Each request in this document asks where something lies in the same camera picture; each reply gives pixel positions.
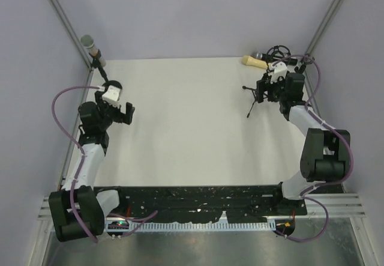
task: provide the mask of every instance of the metal extrusion bar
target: metal extrusion bar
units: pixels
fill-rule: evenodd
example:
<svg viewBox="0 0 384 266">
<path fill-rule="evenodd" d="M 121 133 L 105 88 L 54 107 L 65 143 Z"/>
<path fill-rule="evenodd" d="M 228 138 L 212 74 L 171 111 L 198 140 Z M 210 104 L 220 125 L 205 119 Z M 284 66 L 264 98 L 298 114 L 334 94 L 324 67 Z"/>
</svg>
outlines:
<svg viewBox="0 0 384 266">
<path fill-rule="evenodd" d="M 316 30 L 315 35 L 313 36 L 311 43 L 309 44 L 305 53 L 312 55 L 314 48 L 317 46 L 319 40 L 323 36 L 325 30 L 331 24 L 332 19 L 336 15 L 337 10 L 340 8 L 344 0 L 332 0 L 323 20 L 321 21 L 319 27 Z"/>
<path fill-rule="evenodd" d="M 329 218 L 364 218 L 365 212 L 357 194 L 312 194 L 307 197 L 322 203 L 328 210 Z M 308 214 L 296 219 L 325 218 L 324 209 L 315 202 L 305 201 Z M 289 216 L 268 216 L 268 219 L 289 219 Z"/>
<path fill-rule="evenodd" d="M 64 10 L 62 9 L 60 3 L 58 0 L 49 0 L 52 4 L 53 8 L 55 9 L 60 21 L 62 22 L 64 28 L 67 30 L 71 40 L 73 41 L 74 45 L 76 46 L 77 51 L 81 55 L 81 57 L 84 60 L 84 63 L 87 65 L 89 69 L 91 69 L 91 62 L 90 58 L 87 55 L 86 51 L 84 50 L 83 46 L 80 43 L 79 38 L 77 37 L 67 15 L 65 14 Z"/>
</svg>

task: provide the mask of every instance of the white tabletop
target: white tabletop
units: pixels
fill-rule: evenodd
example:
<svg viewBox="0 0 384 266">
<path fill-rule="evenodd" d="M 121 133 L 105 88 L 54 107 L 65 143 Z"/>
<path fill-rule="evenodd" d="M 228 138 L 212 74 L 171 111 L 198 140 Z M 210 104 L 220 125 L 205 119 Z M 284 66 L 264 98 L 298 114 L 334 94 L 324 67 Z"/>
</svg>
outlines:
<svg viewBox="0 0 384 266">
<path fill-rule="evenodd" d="M 131 125 L 108 129 L 95 186 L 266 185 L 296 173 L 305 138 L 278 103 L 256 104 L 246 118 L 253 96 L 242 86 L 254 87 L 263 70 L 240 60 L 108 61 L 109 79 L 123 86 L 121 103 L 136 111 Z M 92 85 L 101 84 L 96 71 Z"/>
</svg>

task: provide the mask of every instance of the silver metal base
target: silver metal base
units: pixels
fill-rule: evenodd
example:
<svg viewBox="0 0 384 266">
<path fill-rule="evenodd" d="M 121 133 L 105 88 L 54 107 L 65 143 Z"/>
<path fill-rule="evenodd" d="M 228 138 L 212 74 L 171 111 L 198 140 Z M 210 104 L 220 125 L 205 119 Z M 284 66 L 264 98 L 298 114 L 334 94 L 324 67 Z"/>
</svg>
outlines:
<svg viewBox="0 0 384 266">
<path fill-rule="evenodd" d="M 297 220 L 296 237 L 312 237 L 324 219 Z M 326 233 L 310 243 L 294 243 L 272 231 L 136 234 L 99 244 L 89 239 L 58 243 L 51 234 L 43 265 L 249 266 L 364 265 L 349 219 L 331 219 Z"/>
</svg>

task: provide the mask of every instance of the microphone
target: microphone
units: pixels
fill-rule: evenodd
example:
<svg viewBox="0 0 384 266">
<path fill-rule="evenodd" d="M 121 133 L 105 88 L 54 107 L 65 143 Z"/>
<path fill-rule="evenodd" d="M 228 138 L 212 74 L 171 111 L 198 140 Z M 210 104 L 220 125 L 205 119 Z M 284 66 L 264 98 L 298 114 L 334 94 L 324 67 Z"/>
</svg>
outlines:
<svg viewBox="0 0 384 266">
<path fill-rule="evenodd" d="M 243 56 L 241 63 L 247 66 L 253 66 L 261 69 L 267 69 L 268 65 L 265 61 L 252 58 L 251 56 Z"/>
<path fill-rule="evenodd" d="M 262 61 L 266 61 L 267 58 L 269 58 L 269 59 L 271 58 L 270 55 L 263 54 L 261 52 L 254 52 L 252 54 L 252 57 L 255 58 L 255 59 L 258 59 L 258 60 L 262 60 Z M 280 60 L 280 58 L 279 57 L 272 57 L 272 60 L 273 61 L 278 61 L 278 60 Z M 283 61 L 283 63 L 285 63 L 287 65 L 290 65 L 290 66 L 295 66 L 298 63 L 298 60 L 290 58 L 288 60 Z"/>
<path fill-rule="evenodd" d="M 92 56 L 92 58 L 97 58 L 100 65 L 104 68 L 107 62 L 101 56 L 101 52 L 98 47 L 95 46 L 94 39 L 90 35 L 84 35 L 81 37 L 80 42 L 85 48 L 87 48 L 88 53 Z"/>
</svg>

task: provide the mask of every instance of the white wall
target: white wall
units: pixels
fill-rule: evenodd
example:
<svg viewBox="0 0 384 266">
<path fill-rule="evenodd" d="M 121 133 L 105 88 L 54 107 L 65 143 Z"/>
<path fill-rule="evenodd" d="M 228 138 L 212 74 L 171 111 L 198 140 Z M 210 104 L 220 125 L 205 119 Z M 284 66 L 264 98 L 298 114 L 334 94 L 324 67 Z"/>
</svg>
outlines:
<svg viewBox="0 0 384 266">
<path fill-rule="evenodd" d="M 48 0 L 0 0 L 0 261 L 26 265 L 43 196 L 58 182 L 68 139 L 50 104 L 86 67 Z M 80 92 L 58 102 L 72 128 Z"/>
<path fill-rule="evenodd" d="M 384 245 L 384 0 L 345 0 L 314 57 L 323 70 L 316 101 L 329 122 L 351 133 L 359 193 L 380 248 Z M 313 80 L 315 72 L 311 71 Z"/>
<path fill-rule="evenodd" d="M 107 59 L 241 56 L 306 50 L 331 0 L 60 0 Z"/>
</svg>

